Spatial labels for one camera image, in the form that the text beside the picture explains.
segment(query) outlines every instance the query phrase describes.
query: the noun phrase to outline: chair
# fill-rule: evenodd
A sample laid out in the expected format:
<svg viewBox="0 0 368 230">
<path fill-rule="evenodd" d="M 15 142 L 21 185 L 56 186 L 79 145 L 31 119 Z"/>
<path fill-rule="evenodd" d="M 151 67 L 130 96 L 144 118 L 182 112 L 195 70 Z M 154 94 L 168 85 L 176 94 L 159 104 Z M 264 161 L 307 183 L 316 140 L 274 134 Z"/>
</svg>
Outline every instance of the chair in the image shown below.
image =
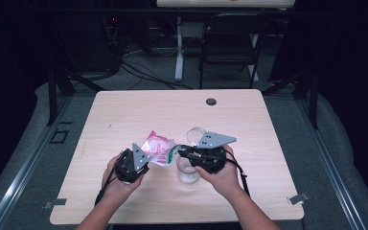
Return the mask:
<svg viewBox="0 0 368 230">
<path fill-rule="evenodd" d="M 263 37 L 270 31 L 267 18 L 257 14 L 222 13 L 211 16 L 202 31 L 198 70 L 202 88 L 204 63 L 217 65 L 254 65 L 249 88 L 253 86 Z M 254 45 L 252 35 L 257 35 Z"/>
</svg>

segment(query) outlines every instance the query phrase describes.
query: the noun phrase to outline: person's right hand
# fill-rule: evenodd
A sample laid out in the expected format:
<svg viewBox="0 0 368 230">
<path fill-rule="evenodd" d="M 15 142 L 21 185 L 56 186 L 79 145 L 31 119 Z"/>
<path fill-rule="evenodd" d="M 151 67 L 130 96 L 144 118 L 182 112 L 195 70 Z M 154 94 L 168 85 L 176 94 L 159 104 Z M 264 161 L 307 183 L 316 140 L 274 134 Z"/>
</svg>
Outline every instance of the person's right hand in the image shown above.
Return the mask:
<svg viewBox="0 0 368 230">
<path fill-rule="evenodd" d="M 233 154 L 233 151 L 229 146 L 224 145 L 223 148 Z M 234 160 L 232 155 L 229 153 L 226 153 L 226 158 Z M 195 168 L 199 175 L 206 181 L 210 182 L 214 186 L 215 190 L 217 190 L 217 192 L 226 199 L 231 198 L 231 196 L 236 196 L 239 193 L 244 193 L 238 181 L 237 167 L 234 164 L 226 162 L 223 169 L 216 174 L 209 174 L 199 166 L 196 166 Z"/>
</svg>

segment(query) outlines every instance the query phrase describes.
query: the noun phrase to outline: metal stand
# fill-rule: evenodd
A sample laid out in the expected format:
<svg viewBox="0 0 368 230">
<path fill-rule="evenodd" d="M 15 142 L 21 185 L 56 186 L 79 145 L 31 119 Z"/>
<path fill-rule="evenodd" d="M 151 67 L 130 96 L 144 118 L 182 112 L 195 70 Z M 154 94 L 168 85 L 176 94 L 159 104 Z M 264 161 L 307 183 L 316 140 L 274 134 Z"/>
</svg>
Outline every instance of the metal stand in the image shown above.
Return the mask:
<svg viewBox="0 0 368 230">
<path fill-rule="evenodd" d="M 184 57 L 183 57 L 183 40 L 181 33 L 181 17 L 177 17 L 177 63 L 175 65 L 175 80 L 183 80 L 183 67 L 184 67 Z"/>
<path fill-rule="evenodd" d="M 66 97 L 71 97 L 76 92 L 74 86 L 71 84 L 68 77 L 73 78 L 76 81 L 88 86 L 96 92 L 104 90 L 99 85 L 85 79 L 83 76 L 74 72 L 56 68 L 49 76 L 49 103 L 50 103 L 50 118 L 47 126 L 50 126 L 58 115 L 58 100 L 57 100 L 57 87 L 61 91 L 61 94 Z"/>
<path fill-rule="evenodd" d="M 299 74 L 294 75 L 293 77 L 282 80 L 276 85 L 266 89 L 262 92 L 263 95 L 270 95 L 275 93 L 277 90 L 285 87 L 289 83 L 294 81 L 299 81 L 297 87 L 292 92 L 292 96 L 295 100 L 303 100 L 308 91 L 310 90 L 310 109 L 309 109 L 309 118 L 312 126 L 315 129 L 318 129 L 318 125 L 316 122 L 316 110 L 317 110 L 317 99 L 318 99 L 318 77 L 312 71 L 303 71 Z"/>
</svg>

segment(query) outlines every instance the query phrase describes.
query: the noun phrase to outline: wooden table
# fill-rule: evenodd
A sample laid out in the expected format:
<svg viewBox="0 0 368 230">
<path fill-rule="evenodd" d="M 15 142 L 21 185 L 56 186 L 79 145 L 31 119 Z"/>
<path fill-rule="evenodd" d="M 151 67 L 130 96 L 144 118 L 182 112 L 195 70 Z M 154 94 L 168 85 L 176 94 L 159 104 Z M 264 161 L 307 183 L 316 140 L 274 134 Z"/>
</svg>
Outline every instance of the wooden table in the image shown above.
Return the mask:
<svg viewBox="0 0 368 230">
<path fill-rule="evenodd" d="M 209 98 L 217 100 L 210 106 Z M 258 90 L 103 91 L 97 94 L 65 176 L 53 224 L 80 223 L 94 207 L 107 162 L 121 150 L 141 146 L 152 130 L 188 144 L 193 127 L 236 137 L 230 146 L 247 173 L 251 197 L 271 219 L 301 219 L 300 204 L 273 124 Z M 176 165 L 149 164 L 142 185 L 110 223 L 237 221 L 229 203 L 208 182 L 178 180 Z"/>
</svg>

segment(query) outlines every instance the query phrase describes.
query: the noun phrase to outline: clear plastic cup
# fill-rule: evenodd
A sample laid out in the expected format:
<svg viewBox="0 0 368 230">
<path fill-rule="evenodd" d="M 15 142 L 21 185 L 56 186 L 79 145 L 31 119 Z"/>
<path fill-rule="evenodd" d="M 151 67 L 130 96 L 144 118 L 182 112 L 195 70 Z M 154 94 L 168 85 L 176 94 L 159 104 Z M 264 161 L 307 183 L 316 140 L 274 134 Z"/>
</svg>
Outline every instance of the clear plastic cup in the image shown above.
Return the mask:
<svg viewBox="0 0 368 230">
<path fill-rule="evenodd" d="M 190 145 L 196 146 L 205 134 L 205 129 L 202 127 L 193 127 L 187 132 L 187 141 Z"/>
<path fill-rule="evenodd" d="M 177 175 L 182 182 L 192 184 L 199 180 L 199 174 L 196 172 L 196 168 L 191 166 L 191 163 L 187 158 L 178 155 L 176 163 Z"/>
</svg>

